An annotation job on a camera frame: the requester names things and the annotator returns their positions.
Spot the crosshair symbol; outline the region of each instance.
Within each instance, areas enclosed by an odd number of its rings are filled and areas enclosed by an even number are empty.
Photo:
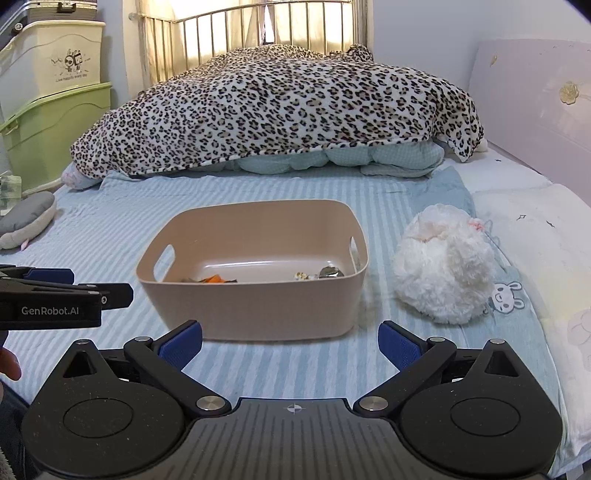
[[[301,412],[302,410],[305,410],[304,407],[302,407],[301,405],[298,405],[297,403],[292,403],[291,405],[289,405],[288,407],[285,407],[285,409],[289,412],[289,413],[293,413],[294,415],[296,413]]]

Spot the leopard print blanket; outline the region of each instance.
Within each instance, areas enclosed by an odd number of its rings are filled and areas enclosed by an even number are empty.
[[[71,153],[82,174],[102,179],[441,136],[462,161],[483,138],[474,101],[446,80],[374,63],[359,45],[327,56],[274,45],[153,86],[107,112]]]

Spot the human hand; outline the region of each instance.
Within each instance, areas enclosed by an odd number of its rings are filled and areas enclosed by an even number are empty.
[[[22,375],[17,356],[5,348],[0,350],[0,373],[5,374],[11,380],[18,380]]]

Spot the green storage box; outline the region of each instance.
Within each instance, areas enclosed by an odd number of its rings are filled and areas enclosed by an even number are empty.
[[[29,103],[1,125],[8,161],[22,178],[23,191],[57,186],[72,161],[70,146],[109,108],[111,83],[98,83]]]

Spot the cartoon print on box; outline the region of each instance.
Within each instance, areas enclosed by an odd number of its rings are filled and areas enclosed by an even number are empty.
[[[525,302],[521,299],[515,298],[513,294],[514,291],[521,289],[521,283],[518,281],[509,284],[495,283],[495,288],[488,300],[491,309],[505,314],[511,313],[514,309],[523,309],[525,307]]]
[[[56,68],[56,82],[88,77],[88,70],[84,68],[84,63],[88,60],[90,57],[85,57],[80,50],[70,48],[65,55],[54,56],[51,62]]]
[[[567,327],[569,343],[579,348],[583,356],[583,367],[591,372],[591,310],[575,313]]]

